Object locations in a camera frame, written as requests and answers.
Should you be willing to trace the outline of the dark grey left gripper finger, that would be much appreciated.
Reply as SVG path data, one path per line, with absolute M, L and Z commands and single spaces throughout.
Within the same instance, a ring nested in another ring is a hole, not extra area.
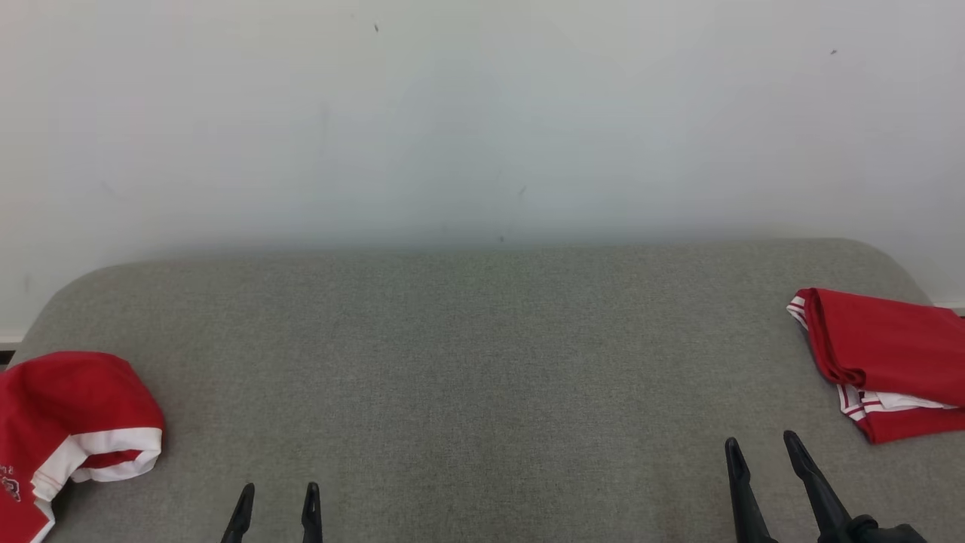
M 228 519 L 221 543 L 241 543 L 244 540 L 244 534 L 250 528 L 255 492 L 254 484 L 248 483 L 244 486 Z
M 321 518 L 320 488 L 317 482 L 309 482 L 301 512 L 303 543 L 323 543 L 323 518 Z

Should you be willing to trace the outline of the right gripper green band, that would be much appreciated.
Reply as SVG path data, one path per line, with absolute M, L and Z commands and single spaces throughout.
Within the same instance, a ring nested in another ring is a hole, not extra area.
M 893 528 L 882 528 L 872 516 L 852 519 L 838 498 L 816 461 L 810 456 L 803 440 L 794 432 L 783 432 L 787 455 L 793 471 L 802 481 L 807 500 L 818 526 L 817 542 L 896 542 L 926 543 L 927 540 L 909 523 Z M 750 470 L 735 437 L 725 441 L 728 467 L 728 487 L 733 506 L 735 540 L 747 542 L 777 542 L 770 536 L 752 486 Z

